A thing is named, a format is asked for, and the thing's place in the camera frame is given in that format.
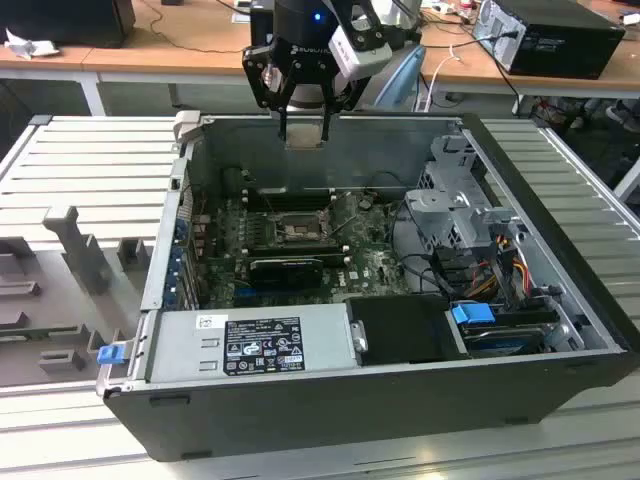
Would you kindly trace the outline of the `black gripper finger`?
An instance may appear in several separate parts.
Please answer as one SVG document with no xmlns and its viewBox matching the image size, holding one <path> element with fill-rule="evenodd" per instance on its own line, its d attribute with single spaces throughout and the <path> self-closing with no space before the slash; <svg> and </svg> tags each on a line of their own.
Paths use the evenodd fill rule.
<svg viewBox="0 0 640 480">
<path fill-rule="evenodd" d="M 333 115 L 342 111 L 351 111 L 361 98 L 371 78 L 365 77 L 359 80 L 349 81 L 345 88 L 336 93 L 331 82 L 325 82 L 321 85 L 323 95 L 323 123 L 321 132 L 321 141 L 329 140 L 330 121 Z"/>
<path fill-rule="evenodd" d="M 276 46 L 251 46 L 243 50 L 242 66 L 256 103 L 279 115 L 278 137 L 287 137 L 287 107 L 296 82 L 276 65 Z"/>
</svg>

